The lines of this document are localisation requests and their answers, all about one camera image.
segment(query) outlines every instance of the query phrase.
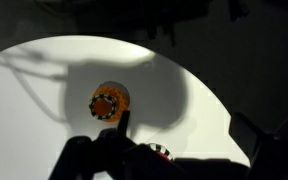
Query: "white surface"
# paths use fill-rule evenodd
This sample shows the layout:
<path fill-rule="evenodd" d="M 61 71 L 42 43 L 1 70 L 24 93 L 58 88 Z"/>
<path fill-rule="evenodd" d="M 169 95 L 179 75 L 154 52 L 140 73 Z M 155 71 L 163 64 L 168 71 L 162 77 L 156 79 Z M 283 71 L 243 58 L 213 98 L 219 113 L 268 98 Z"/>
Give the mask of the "white surface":
<path fill-rule="evenodd" d="M 47 179 L 68 138 L 95 139 L 115 127 L 94 120 L 87 108 L 105 81 L 128 88 L 129 137 L 136 143 L 162 144 L 174 157 L 229 158 L 249 166 L 228 135 L 227 110 L 187 70 L 126 42 L 67 36 L 0 52 L 0 179 Z"/>

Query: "dark background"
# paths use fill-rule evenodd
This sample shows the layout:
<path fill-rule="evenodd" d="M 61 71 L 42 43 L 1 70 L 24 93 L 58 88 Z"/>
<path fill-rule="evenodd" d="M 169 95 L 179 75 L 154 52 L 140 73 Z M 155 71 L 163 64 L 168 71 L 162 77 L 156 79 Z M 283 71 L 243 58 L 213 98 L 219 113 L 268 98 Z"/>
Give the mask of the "dark background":
<path fill-rule="evenodd" d="M 155 39 L 147 33 L 152 24 L 147 24 L 141 4 L 123 1 L 128 5 L 80 0 L 74 6 L 44 6 L 34 0 L 0 0 L 0 51 L 59 35 L 121 39 L 185 67 L 230 112 L 242 112 L 266 131 L 276 131 L 288 117 L 288 1 L 245 0 L 250 14 L 238 22 L 231 22 L 226 0 L 213 0 L 207 8 L 206 1 L 157 8 L 164 14 L 151 15 L 158 17 Z M 182 9 L 171 13 L 177 7 Z"/>

